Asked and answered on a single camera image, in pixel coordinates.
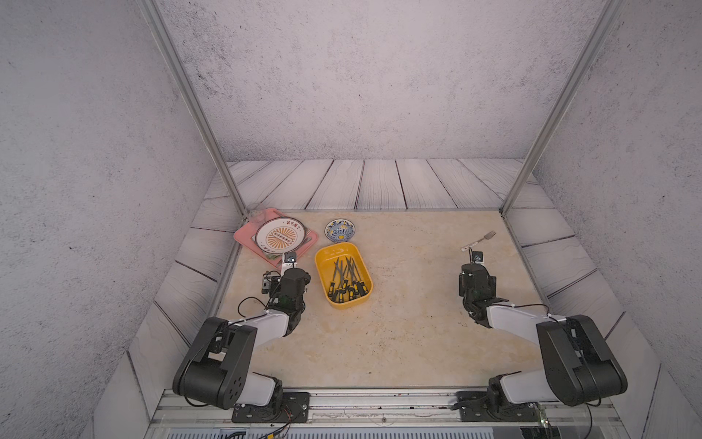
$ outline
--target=yellow tray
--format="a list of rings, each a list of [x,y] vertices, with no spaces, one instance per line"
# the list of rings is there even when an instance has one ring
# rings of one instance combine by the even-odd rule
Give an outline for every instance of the yellow tray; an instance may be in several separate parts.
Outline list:
[[[326,292],[329,290],[331,278],[334,276],[334,262],[336,262],[336,259],[339,258],[340,261],[344,261],[344,263],[346,263],[345,258],[347,257],[354,259],[356,268],[358,268],[358,273],[361,276],[361,280],[366,283],[368,294],[345,303],[335,303],[331,301],[329,296],[326,295]],[[368,274],[366,264],[363,262],[363,258],[358,251],[358,247],[350,242],[340,242],[338,244],[320,249],[317,254],[314,255],[314,263],[317,264],[317,272],[319,273],[319,280],[322,281],[322,291],[324,293],[324,297],[326,298],[326,301],[329,302],[329,305],[332,305],[334,308],[344,310],[352,306],[360,305],[371,297],[371,293],[373,292],[373,280],[371,280],[371,276]]]

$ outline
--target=white wooden floor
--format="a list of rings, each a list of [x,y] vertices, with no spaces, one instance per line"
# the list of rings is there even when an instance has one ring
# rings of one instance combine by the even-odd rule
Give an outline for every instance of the white wooden floor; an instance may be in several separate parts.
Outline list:
[[[236,162],[230,169],[248,207],[497,209],[521,165],[516,159],[291,160]],[[227,196],[215,177],[205,198]],[[553,207],[534,177],[516,205]],[[216,202],[207,203],[194,227],[222,230],[221,213]]]
[[[288,210],[497,209],[516,159],[235,162],[247,206]],[[631,438],[702,438],[702,423],[534,177],[508,216],[552,310],[589,315],[627,374],[611,401]],[[215,176],[152,307],[81,438],[142,437],[214,300],[240,218]]]

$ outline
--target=silver fork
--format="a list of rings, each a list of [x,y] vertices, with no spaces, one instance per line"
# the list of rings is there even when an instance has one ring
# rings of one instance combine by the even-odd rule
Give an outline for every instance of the silver fork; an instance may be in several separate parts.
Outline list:
[[[483,236],[482,238],[480,238],[476,242],[471,242],[469,245],[467,245],[465,247],[461,247],[461,251],[468,251],[468,249],[470,247],[473,247],[474,245],[476,245],[478,242],[481,242],[482,240],[489,240],[490,238],[495,236],[495,234],[497,234],[497,232],[495,230],[490,230],[488,233],[485,234],[485,236]]]

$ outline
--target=metal frame post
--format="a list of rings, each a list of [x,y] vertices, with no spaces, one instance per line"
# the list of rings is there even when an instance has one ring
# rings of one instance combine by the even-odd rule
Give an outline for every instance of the metal frame post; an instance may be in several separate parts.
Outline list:
[[[541,127],[541,131],[539,131],[536,137],[536,140],[531,145],[531,149],[526,155],[524,163],[522,163],[522,168],[517,174],[515,184],[512,185],[510,193],[507,194],[507,198],[505,198],[505,202],[500,208],[500,213],[502,213],[503,217],[507,216],[507,213],[512,208],[512,205],[517,200],[519,192],[522,191],[522,187],[527,182],[531,172],[536,167],[538,160],[541,158],[543,151],[546,149],[548,141],[551,139],[551,136],[553,136],[558,124],[561,122],[565,112],[568,110],[568,106],[575,97],[578,86],[585,78],[585,75],[588,73],[588,70],[597,58],[597,54],[602,48],[604,41],[607,39],[609,31],[617,21],[623,4],[624,0],[609,0],[604,6],[602,14],[600,14],[600,18],[597,20],[588,42],[585,43],[578,60],[575,62],[570,71],[565,85],[563,85],[561,93],[558,95],[553,108],[551,108],[551,113],[549,113],[546,122]]]
[[[183,64],[180,62],[178,52],[176,52],[171,36],[168,34],[168,30],[166,29],[166,25],[161,18],[159,9],[154,3],[154,0],[139,0],[138,3],[144,18],[149,23],[151,33],[154,35],[154,39],[156,40],[156,44],[158,44],[161,54],[163,54],[166,64],[173,74],[173,78],[178,84],[180,94],[183,97],[193,120],[195,120],[195,124],[197,125],[197,129],[200,131],[202,140],[205,142],[205,146],[210,152],[212,160],[215,162],[215,166],[217,167],[217,170],[222,176],[222,180],[224,180],[227,190],[229,190],[229,193],[234,200],[234,205],[243,216],[246,213],[246,205],[241,198],[241,194],[239,194],[236,183],[234,183],[232,174],[229,172],[227,162],[222,156],[222,151],[217,144],[217,139],[215,138],[214,132],[212,132],[210,124],[207,122],[202,106],[197,100],[195,90],[192,88],[192,85],[185,74]]]

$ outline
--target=plate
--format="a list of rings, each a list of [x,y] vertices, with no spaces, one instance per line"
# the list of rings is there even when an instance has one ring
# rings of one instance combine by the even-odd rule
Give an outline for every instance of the plate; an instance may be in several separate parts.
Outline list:
[[[356,227],[343,218],[331,221],[326,225],[324,234],[332,242],[346,242],[356,233]]]
[[[283,216],[264,223],[256,232],[258,248],[271,254],[297,249],[305,241],[305,226],[295,218]]]

